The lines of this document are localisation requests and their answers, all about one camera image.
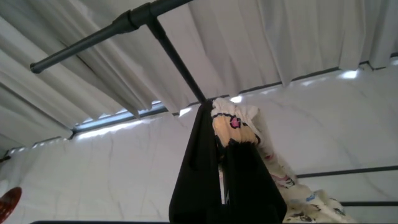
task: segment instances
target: white wall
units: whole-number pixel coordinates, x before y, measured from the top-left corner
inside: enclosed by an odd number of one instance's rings
[[[363,68],[250,92],[241,103],[262,109],[275,148],[297,174],[396,165],[398,66]],[[0,169],[0,180],[7,179],[9,188],[21,186],[23,193],[6,223],[167,221],[197,108],[180,117],[158,114],[14,152]],[[396,200],[397,180],[397,172],[303,179],[344,201]],[[348,212],[362,218],[368,209]],[[359,220],[398,222],[398,217]]]

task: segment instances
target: patterned fabric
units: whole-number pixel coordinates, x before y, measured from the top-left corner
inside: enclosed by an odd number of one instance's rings
[[[255,106],[241,106],[218,98],[213,102],[213,128],[219,149],[230,141],[253,142],[270,172],[288,210],[284,223],[353,223],[344,208],[323,190],[311,191],[300,184],[289,165],[277,155],[267,125]]]

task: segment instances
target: black object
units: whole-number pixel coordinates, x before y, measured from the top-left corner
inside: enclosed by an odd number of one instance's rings
[[[221,204],[212,102],[199,107],[169,207],[172,223],[281,223],[286,204],[251,143],[225,150]]]
[[[183,63],[181,57],[175,50],[171,41],[167,37],[162,25],[157,20],[157,16],[168,12],[176,7],[179,7],[192,0],[157,0],[152,3],[143,4],[133,10],[128,10],[116,18],[111,25],[101,29],[94,34],[85,37],[84,39],[74,43],[73,45],[30,65],[30,70],[33,73],[40,73],[46,68],[55,65],[56,63],[65,60],[72,55],[75,55],[89,47],[92,47],[110,37],[117,34],[124,34],[132,32],[140,28],[140,26],[147,25],[152,34],[160,42],[167,55],[173,61],[174,65],[181,73],[188,86],[191,88],[193,94],[200,103],[206,101],[206,97],[201,92],[198,84],[193,79],[191,73]]]

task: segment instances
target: black pole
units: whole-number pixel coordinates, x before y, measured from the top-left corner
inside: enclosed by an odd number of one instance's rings
[[[142,25],[148,25],[150,31],[160,42],[167,55],[173,61],[177,70],[181,73],[192,92],[200,103],[206,101],[206,97],[201,92],[199,86],[193,79],[188,68],[185,66],[181,57],[175,50],[171,41],[167,37],[162,25],[157,20],[157,16],[168,12],[176,7],[179,7],[192,0],[156,0],[152,3],[143,4],[135,9],[128,10],[116,18],[111,25],[101,29],[94,34],[85,37],[84,39],[74,43],[73,45],[53,54],[49,57],[30,65],[30,70],[33,73],[40,73],[46,68],[55,65],[72,55],[75,55],[89,47],[92,47],[108,38],[117,34],[123,34],[137,30]]]

